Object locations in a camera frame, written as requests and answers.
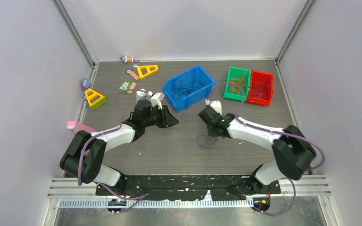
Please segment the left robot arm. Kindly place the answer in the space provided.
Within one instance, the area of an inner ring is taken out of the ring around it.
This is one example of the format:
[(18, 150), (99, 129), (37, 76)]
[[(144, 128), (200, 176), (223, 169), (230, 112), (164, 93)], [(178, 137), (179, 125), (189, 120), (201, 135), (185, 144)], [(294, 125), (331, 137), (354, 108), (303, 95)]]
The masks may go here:
[(79, 184), (105, 184), (113, 194), (120, 195), (125, 191), (126, 183), (120, 179), (119, 171), (103, 165), (105, 152), (138, 140), (147, 127), (169, 128), (177, 124), (179, 120), (170, 113), (167, 105), (152, 106), (148, 100), (139, 100), (129, 118), (119, 126), (95, 133), (78, 131), (59, 166), (77, 177)]

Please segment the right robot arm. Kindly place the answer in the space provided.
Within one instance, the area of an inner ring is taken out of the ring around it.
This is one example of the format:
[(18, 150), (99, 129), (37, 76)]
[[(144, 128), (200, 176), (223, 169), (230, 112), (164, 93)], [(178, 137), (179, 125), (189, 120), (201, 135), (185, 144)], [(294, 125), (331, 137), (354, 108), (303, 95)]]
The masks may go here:
[(271, 128), (231, 113), (222, 115), (211, 106), (198, 115), (212, 137), (241, 139), (272, 151), (275, 161), (258, 166), (247, 180), (248, 187), (256, 193), (263, 193), (279, 179), (299, 180), (317, 156), (296, 126)]

